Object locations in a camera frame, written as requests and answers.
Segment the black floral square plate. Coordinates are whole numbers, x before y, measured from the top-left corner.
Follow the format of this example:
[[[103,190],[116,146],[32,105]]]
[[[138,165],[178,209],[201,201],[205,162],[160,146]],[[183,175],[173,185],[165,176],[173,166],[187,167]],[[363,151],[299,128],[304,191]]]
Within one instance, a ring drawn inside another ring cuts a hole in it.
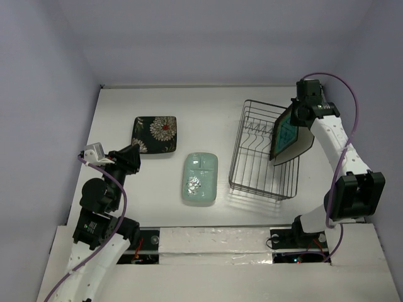
[[[163,154],[176,150],[178,141],[175,116],[138,116],[134,120],[132,145],[142,154]]]

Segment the grey glass square plate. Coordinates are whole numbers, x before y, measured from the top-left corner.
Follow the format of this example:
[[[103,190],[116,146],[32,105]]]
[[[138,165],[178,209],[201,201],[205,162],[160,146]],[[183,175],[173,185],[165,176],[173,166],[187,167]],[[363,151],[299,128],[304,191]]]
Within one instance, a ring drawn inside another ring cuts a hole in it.
[[[278,155],[274,159],[273,165],[282,165],[288,161],[296,159],[297,157],[308,151],[313,146],[313,142],[314,135],[310,132],[310,130],[305,127],[299,127],[297,141],[289,146],[280,155]]]

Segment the teal brown square plate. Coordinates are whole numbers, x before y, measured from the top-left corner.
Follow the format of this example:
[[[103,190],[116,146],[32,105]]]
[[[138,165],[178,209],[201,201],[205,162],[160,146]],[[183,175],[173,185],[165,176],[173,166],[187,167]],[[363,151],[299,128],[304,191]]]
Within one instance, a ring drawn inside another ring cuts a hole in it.
[[[275,121],[270,148],[270,160],[294,144],[298,139],[298,126],[292,125],[292,107],[289,106]]]

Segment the light green oblong plate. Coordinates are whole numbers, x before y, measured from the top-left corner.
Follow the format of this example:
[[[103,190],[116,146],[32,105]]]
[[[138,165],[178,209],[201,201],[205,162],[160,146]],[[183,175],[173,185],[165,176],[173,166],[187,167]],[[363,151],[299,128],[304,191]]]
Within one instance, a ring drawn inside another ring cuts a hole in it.
[[[215,154],[194,152],[184,162],[182,197],[191,203],[212,203],[217,196],[219,162]]]

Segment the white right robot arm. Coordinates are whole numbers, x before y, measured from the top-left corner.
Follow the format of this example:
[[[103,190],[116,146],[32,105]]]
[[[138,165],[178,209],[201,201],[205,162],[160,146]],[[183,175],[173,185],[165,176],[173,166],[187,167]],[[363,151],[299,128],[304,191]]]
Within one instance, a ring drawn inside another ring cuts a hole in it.
[[[385,187],[385,177],[381,172],[372,171],[358,155],[351,143],[352,136],[344,130],[336,105],[325,102],[318,80],[297,82],[291,123],[305,127],[313,134],[334,173],[323,204],[296,217],[292,223],[290,240],[303,249],[328,228],[373,215]]]

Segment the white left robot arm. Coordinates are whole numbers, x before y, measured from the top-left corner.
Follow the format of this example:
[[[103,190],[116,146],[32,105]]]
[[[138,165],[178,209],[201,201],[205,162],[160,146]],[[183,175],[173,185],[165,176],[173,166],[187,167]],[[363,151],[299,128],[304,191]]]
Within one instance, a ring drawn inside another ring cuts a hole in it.
[[[86,181],[81,189],[69,260],[46,301],[97,301],[119,258],[140,240],[139,223],[125,216],[123,188],[126,177],[140,170],[140,146],[105,153],[102,144],[93,143],[77,158],[102,177]]]

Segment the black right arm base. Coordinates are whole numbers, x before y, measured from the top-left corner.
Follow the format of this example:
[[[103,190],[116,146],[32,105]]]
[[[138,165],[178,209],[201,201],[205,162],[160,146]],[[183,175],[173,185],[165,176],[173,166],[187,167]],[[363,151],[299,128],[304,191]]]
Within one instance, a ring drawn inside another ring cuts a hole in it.
[[[273,250],[307,250],[309,247],[328,248],[324,232],[305,233],[298,221],[293,222],[290,226],[270,228],[266,244]]]

